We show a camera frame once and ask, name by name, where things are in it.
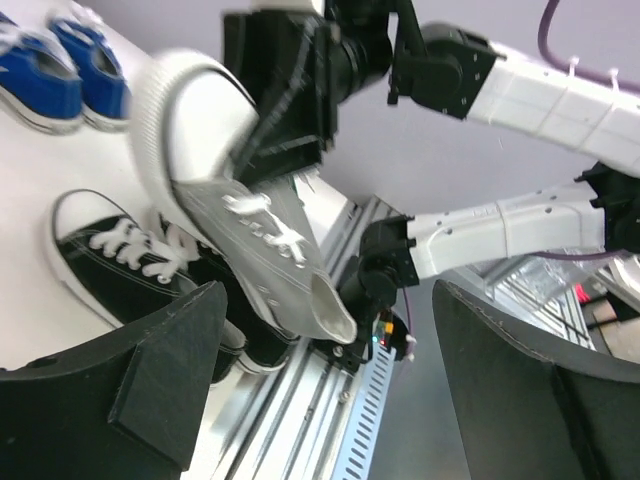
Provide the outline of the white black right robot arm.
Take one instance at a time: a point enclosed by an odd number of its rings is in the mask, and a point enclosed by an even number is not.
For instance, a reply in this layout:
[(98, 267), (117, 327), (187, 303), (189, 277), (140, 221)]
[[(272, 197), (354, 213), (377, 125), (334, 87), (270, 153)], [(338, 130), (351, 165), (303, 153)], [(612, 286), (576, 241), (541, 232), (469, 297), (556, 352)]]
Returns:
[(562, 248), (639, 249), (639, 97), (544, 64), (409, 1), (257, 1), (224, 18), (224, 63), (257, 101), (248, 185), (319, 165), (371, 228), (364, 269), (407, 284)]

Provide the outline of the grey sneaker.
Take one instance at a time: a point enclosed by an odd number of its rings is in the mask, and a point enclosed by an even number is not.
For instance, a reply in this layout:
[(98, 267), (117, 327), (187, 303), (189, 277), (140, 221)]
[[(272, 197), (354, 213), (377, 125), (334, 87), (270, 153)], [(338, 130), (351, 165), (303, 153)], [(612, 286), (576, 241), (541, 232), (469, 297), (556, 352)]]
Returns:
[(326, 270), (290, 178), (247, 187), (232, 149), (257, 120), (240, 82), (188, 49), (149, 57), (132, 88), (129, 139), (140, 181), (160, 213), (212, 246), (250, 305), (293, 335), (353, 342), (355, 320)]

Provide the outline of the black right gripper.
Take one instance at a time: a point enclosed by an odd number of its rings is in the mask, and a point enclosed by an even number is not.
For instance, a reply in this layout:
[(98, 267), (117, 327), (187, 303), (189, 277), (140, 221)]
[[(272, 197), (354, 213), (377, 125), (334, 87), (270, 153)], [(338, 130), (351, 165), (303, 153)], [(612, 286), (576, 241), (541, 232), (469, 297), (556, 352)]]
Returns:
[(224, 65), (258, 119), (233, 148), (234, 177), (260, 183), (321, 162), (337, 131), (331, 24), (316, 14), (258, 10), (223, 16)]

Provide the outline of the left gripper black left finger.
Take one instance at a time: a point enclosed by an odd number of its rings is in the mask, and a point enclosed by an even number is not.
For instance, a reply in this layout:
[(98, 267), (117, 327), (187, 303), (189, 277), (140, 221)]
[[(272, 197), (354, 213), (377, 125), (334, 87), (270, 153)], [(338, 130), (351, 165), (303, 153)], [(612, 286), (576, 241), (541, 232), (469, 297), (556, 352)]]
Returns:
[(191, 464), (227, 296), (163, 309), (1, 374), (5, 479), (177, 479)]

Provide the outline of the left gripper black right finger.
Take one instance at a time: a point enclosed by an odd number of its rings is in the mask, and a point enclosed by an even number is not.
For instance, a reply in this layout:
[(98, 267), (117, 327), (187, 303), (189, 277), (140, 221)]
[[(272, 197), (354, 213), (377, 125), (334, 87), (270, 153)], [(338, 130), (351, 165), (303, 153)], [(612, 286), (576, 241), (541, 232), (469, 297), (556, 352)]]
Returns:
[(639, 366), (439, 280), (434, 320), (474, 479), (636, 479)]

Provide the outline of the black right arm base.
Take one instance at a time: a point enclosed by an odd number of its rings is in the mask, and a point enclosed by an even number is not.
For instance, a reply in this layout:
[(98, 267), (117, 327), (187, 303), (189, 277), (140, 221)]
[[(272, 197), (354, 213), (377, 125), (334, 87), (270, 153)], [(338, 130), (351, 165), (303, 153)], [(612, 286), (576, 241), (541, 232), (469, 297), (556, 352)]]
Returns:
[(365, 326), (360, 332), (368, 333), (369, 337), (346, 346), (335, 345), (330, 350), (334, 361), (342, 369), (356, 373), (362, 365), (373, 360), (375, 346), (380, 347), (384, 353), (394, 353), (395, 362), (414, 361), (413, 350), (417, 339), (413, 335), (410, 314), (403, 318), (391, 309), (383, 310), (372, 324)]

